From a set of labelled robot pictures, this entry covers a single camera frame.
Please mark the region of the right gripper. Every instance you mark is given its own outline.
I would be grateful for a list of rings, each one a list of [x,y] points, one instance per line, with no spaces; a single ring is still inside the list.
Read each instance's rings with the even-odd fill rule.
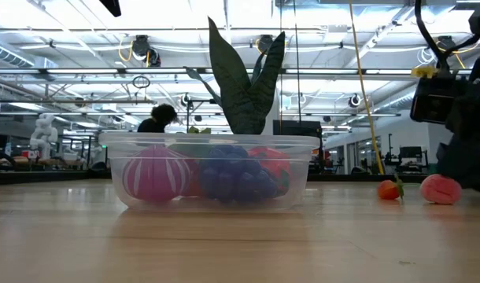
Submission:
[[[438,146],[438,174],[480,192],[480,76],[421,78],[411,119],[444,125],[454,136]],[[459,138],[478,138],[460,140]]]

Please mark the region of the pink toy peach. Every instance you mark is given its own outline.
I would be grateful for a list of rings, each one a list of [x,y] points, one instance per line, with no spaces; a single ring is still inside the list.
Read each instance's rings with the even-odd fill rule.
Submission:
[[[462,196],[461,185],[443,175],[429,175],[420,185],[421,195],[425,200],[435,204],[454,204]]]

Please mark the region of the red toy strawberry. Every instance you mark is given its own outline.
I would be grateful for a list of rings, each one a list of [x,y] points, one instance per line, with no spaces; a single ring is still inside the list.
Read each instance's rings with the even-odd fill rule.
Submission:
[[[396,175],[395,180],[385,180],[377,187],[377,196],[382,200],[396,200],[404,198],[404,183]]]

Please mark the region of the clear plastic tupperware container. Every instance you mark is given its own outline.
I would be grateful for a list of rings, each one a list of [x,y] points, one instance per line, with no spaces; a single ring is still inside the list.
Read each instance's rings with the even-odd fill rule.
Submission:
[[[101,134],[100,141],[109,150],[109,161],[116,195],[129,208],[154,210],[259,210],[284,209],[295,205],[306,187],[308,168],[313,149],[319,139],[292,135],[238,135],[238,134],[154,134],[154,133],[107,133]],[[162,145],[185,156],[194,165],[189,188],[181,196],[167,202],[146,202],[130,197],[125,191],[121,175],[130,156],[151,146]],[[198,162],[215,145],[239,145],[245,149],[267,146],[289,156],[289,191],[273,199],[260,202],[224,203],[209,199],[198,181]]]

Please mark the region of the purple striped toy onion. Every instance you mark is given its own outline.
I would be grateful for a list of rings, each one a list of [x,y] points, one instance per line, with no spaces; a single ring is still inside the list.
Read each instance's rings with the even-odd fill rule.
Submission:
[[[189,188],[193,169],[193,163],[184,155],[162,145],[151,145],[128,158],[121,180],[130,197],[167,202]]]

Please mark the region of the large red toy fruit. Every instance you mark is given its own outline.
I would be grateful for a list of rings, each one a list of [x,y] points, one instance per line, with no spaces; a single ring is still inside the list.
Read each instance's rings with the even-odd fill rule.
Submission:
[[[248,151],[250,157],[258,159],[262,168],[278,186],[276,197],[285,195],[290,188],[289,156],[267,146],[257,146]]]

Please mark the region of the purple toy grapes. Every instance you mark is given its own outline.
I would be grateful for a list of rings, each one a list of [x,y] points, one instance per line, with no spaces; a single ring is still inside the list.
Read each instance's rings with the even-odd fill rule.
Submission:
[[[199,160],[199,185],[209,199],[250,203],[276,198],[277,184],[248,151],[239,145],[215,145]]]

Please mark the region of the black monitor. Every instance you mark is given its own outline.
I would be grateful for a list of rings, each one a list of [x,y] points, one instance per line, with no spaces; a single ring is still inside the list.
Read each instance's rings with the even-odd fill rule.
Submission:
[[[421,146],[404,146],[400,147],[400,159],[421,159],[423,151]]]

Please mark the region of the white humanoid robot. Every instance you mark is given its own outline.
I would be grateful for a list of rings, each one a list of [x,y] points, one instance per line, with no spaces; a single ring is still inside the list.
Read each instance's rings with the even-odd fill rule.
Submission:
[[[58,131],[52,126],[54,119],[54,115],[43,113],[35,121],[35,130],[31,134],[30,146],[32,150],[40,150],[41,159],[50,158],[51,144],[58,140]]]

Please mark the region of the green artificial plant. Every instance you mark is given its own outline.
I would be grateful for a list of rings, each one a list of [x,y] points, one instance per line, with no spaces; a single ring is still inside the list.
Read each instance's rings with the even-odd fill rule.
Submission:
[[[212,18],[209,22],[209,57],[220,94],[200,74],[186,68],[192,79],[203,82],[214,101],[223,109],[233,134],[261,134],[274,103],[276,83],[285,54],[284,32],[260,54],[249,74],[233,46],[221,35]]]

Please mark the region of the black cabinet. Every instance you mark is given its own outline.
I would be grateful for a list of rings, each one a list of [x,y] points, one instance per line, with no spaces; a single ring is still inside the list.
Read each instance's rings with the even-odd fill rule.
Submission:
[[[310,161],[309,173],[322,174],[324,169],[324,150],[321,123],[318,121],[274,120],[272,122],[274,135],[297,135],[319,139],[319,145],[313,149],[315,155]]]

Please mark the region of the silver ceiling duct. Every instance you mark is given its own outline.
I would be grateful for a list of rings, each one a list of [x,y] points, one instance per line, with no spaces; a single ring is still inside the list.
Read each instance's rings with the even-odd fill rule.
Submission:
[[[47,57],[24,55],[0,43],[0,61],[16,68],[57,68],[58,65]]]

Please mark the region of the black aluminium table frame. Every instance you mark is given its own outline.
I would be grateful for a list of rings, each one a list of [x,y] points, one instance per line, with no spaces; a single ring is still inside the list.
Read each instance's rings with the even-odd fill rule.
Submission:
[[[108,171],[7,171],[0,172],[0,185],[33,182],[64,182],[86,179],[111,179]],[[394,175],[318,175],[308,174],[308,182],[381,182],[395,181]]]

